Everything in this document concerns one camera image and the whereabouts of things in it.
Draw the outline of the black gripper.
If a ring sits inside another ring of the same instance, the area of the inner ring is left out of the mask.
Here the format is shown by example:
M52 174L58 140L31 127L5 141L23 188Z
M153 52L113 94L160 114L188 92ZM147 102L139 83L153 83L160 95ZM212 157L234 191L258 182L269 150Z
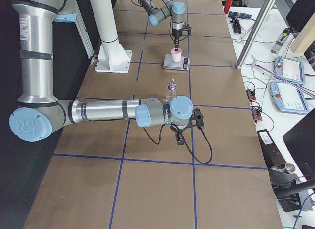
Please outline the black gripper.
M174 131L175 135L176 135L176 142L177 145L183 145L183 138L181 136L181 134L183 134L183 132L186 129L192 128L193 124L192 123L187 123L186 125L182 125L182 126L178 126L175 123L172 123L170 128L172 131Z
M174 37L174 50L177 51L177 47L179 47L179 40L182 36L182 30L172 28L172 36Z

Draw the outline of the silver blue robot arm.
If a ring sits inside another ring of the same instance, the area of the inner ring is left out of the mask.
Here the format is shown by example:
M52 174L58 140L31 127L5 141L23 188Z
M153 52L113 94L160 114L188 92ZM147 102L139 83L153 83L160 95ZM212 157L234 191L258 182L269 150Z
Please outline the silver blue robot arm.
M191 27L183 21L185 6L168 0L156 8L152 0L138 0L138 6L148 13L151 25L158 25L172 17L174 50L179 52L182 31L191 34ZM119 43L111 0L90 0L100 35L100 72L128 73L132 51ZM53 132L82 121L109 121L135 119L139 127L170 126L178 145L184 141L183 131L192 128L192 101L186 96L174 97L170 102L157 98L79 102L58 100L53 95L53 31L52 23L75 22L76 0L12 0L19 14L22 95L19 108L9 117L12 132L29 142L41 141Z
M185 5L174 0L168 0L162 8L157 8L152 0L138 0L138 3L147 12L152 26L156 26L168 17L172 17L171 36L174 41L174 49L178 51L180 38L183 31L187 30L187 25L184 22Z

